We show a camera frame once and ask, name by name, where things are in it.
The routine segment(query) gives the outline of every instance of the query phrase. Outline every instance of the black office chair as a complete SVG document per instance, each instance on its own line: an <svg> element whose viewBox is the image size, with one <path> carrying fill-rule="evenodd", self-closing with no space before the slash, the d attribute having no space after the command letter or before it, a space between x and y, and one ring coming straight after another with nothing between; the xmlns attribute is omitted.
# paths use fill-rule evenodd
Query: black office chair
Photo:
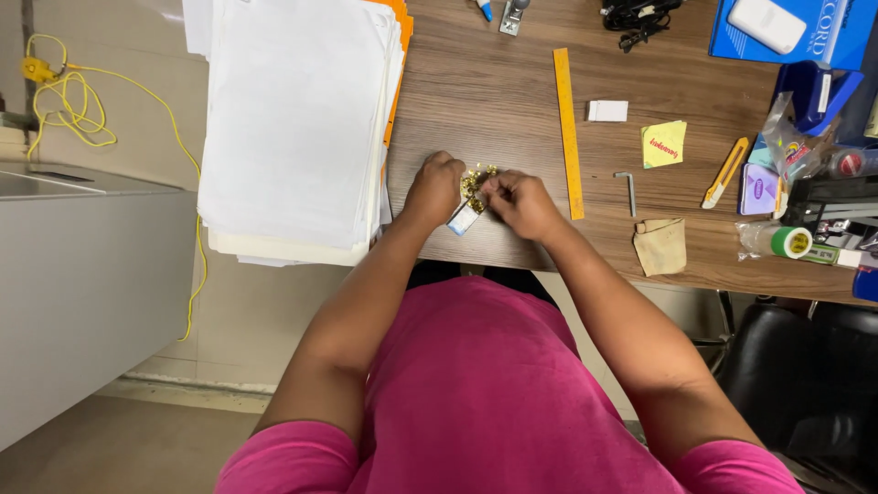
<svg viewBox="0 0 878 494"><path fill-rule="evenodd" d="M821 303L809 320L756 303L728 341L716 379L766 447L878 492L878 314Z"/></svg>

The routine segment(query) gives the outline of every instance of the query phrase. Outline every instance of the wooden desk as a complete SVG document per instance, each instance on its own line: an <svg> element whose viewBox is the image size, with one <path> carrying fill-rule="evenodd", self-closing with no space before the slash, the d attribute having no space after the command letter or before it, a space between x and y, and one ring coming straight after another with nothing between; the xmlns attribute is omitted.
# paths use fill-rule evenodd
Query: wooden desk
<svg viewBox="0 0 878 494"><path fill-rule="evenodd" d="M784 258L738 262L735 180L715 209L701 209L705 191L732 144L762 126L777 66L707 55L714 2L687 2L673 11L671 30L637 45L617 46L619 33L601 25L599 0L534 0L519 36L498 33L503 2L492 2L488 25L474 2L408 0L415 18L389 159L393 212L400 211L424 158L446 149L474 168L478 162L543 179L569 215L552 49L568 47L586 218L575 222L595 248L629 280L647 280L631 243L634 223L686 218L688 264L680 274L649 281L826 301L856 301L854 272ZM586 102L630 102L628 122L590 123ZM639 129L688 122L685 161L644 170ZM628 184L635 177L637 219ZM757 216L746 217L758 219ZM554 270L545 252L491 215L463 237L439 228L423 258Z"/></svg>

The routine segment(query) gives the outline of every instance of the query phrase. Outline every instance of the stack of paper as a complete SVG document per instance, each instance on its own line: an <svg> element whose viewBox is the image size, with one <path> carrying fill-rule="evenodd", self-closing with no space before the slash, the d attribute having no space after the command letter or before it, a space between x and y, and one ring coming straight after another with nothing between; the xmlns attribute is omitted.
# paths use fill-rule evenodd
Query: stack of paper
<svg viewBox="0 0 878 494"><path fill-rule="evenodd" d="M242 262L356 264L389 221L382 177L412 32L405 4L186 2L190 48L211 62L198 191L208 244Z"/></svg>

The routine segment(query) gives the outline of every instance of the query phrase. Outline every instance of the white power bank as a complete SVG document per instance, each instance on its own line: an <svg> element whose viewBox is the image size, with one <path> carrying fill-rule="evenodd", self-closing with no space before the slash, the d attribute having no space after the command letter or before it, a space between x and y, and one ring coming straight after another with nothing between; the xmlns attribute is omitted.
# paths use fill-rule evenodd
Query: white power bank
<svg viewBox="0 0 878 494"><path fill-rule="evenodd" d="M808 28L771 0L738 0L729 12L729 24L779 54L793 51Z"/></svg>

